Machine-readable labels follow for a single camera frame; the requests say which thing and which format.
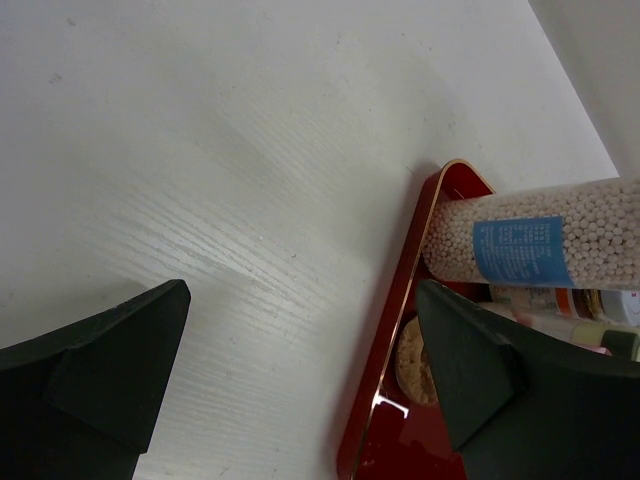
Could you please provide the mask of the blue label shaker bottle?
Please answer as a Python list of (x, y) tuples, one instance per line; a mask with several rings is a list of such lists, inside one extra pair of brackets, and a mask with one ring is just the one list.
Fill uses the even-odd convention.
[(444, 201), (433, 211), (423, 258), (442, 281), (636, 290), (639, 182)]

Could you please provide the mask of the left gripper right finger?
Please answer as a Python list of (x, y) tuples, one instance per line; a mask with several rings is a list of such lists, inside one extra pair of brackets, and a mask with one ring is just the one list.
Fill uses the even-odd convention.
[(415, 304), (470, 479), (635, 479), (639, 365), (484, 309), (434, 280)]

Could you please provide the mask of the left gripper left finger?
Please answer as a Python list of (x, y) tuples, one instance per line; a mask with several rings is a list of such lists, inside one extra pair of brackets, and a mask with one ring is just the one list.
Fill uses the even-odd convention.
[(4, 479), (130, 479), (150, 446), (191, 294), (170, 280), (1, 351)]

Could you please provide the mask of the blue lid spice jar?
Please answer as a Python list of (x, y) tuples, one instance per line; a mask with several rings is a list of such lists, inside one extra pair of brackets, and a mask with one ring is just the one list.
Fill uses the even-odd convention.
[(491, 286), (480, 305), (526, 326), (589, 322), (639, 326), (639, 292)]

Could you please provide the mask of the pink spice jar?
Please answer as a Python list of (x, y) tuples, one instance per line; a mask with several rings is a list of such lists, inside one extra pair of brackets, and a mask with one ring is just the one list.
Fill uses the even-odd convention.
[(400, 332), (394, 369), (398, 385), (409, 400), (422, 406), (438, 403), (418, 317), (410, 320)]

